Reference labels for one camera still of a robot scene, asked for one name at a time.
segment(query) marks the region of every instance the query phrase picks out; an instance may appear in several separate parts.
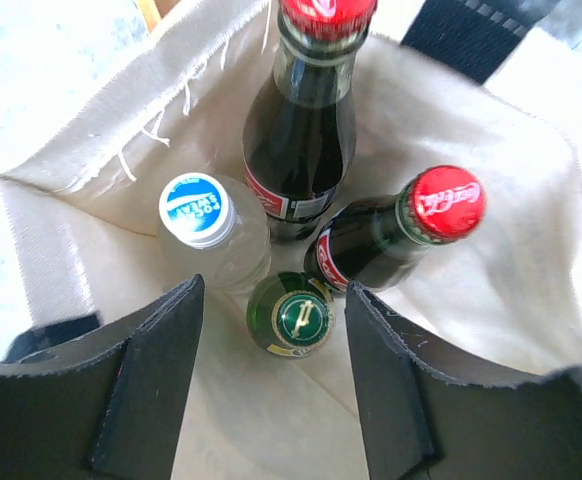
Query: soda bottle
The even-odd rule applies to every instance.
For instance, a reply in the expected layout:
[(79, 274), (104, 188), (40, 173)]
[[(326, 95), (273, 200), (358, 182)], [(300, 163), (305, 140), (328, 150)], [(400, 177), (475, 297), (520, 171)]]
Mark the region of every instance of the soda bottle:
[(398, 195), (356, 200), (336, 213), (307, 249), (304, 269), (337, 292), (352, 280), (384, 290), (406, 278), (428, 248), (474, 231), (485, 207), (471, 173), (430, 168)]
[(164, 188), (158, 240), (181, 279), (200, 273), (207, 286), (244, 293), (271, 266), (266, 214), (242, 183), (186, 173)]
[(334, 318), (329, 290), (305, 273), (265, 278), (247, 305), (247, 327), (255, 343), (282, 357), (314, 353), (327, 340)]
[(377, 0), (280, 0), (271, 76), (243, 133), (246, 180), (271, 238), (311, 235), (356, 147), (351, 73)]

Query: white cloth bag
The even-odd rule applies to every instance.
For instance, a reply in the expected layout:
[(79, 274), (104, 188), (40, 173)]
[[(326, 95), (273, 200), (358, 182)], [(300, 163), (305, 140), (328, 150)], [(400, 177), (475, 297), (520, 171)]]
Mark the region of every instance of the white cloth bag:
[[(582, 364), (582, 60), (531, 30), (478, 86), (400, 47), (422, 3), (379, 4), (354, 74), (357, 157), (333, 209), (431, 165), (467, 167), (487, 191), (483, 225), (380, 298), (513, 368)], [(243, 178), (276, 12), (181, 2), (74, 119), (0, 172), (0, 358), (31, 324), (114, 321), (180, 280), (153, 236), (160, 191), (187, 171)], [(300, 269), (306, 246), (274, 247), (273, 271)], [(284, 362), (252, 344), (244, 302), (207, 293), (173, 477), (366, 478), (343, 305), (319, 353)]]

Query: white bottle cap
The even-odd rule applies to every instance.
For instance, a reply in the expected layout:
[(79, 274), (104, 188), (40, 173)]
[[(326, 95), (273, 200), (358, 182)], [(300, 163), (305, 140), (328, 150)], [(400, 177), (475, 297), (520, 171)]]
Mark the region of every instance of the white bottle cap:
[(231, 233), (235, 206), (215, 178), (185, 173), (171, 180), (158, 203), (160, 220), (179, 241), (192, 248), (213, 247)]

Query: green bottle cap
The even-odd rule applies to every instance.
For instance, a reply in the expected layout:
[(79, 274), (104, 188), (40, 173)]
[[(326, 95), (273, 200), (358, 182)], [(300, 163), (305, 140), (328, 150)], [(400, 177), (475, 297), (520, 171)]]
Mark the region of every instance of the green bottle cap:
[(273, 329), (293, 347), (317, 347), (329, 333), (333, 311), (323, 299), (309, 291), (296, 290), (276, 303)]

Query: bag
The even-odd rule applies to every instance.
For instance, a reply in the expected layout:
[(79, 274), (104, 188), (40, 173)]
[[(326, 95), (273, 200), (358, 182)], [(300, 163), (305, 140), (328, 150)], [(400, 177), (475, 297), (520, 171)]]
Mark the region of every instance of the bag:
[[(435, 164), (474, 172), (479, 231), (380, 298), (463, 350), (543, 374), (582, 364), (582, 59), (531, 29), (542, 15), (500, 3), (380, 2), (354, 74), (357, 158), (330, 213)], [(461, 22), (421, 35), (452, 25), (449, 8), (501, 36)], [(181, 2), (75, 118), (0, 172), (0, 359), (31, 324), (94, 310), (111, 323), (182, 280), (153, 237), (160, 191), (186, 171), (242, 179), (276, 12)], [(297, 270), (304, 248), (274, 247), (272, 271)], [(365, 478), (343, 302), (319, 354), (279, 362), (248, 338), (245, 300), (207, 291), (173, 478)]]

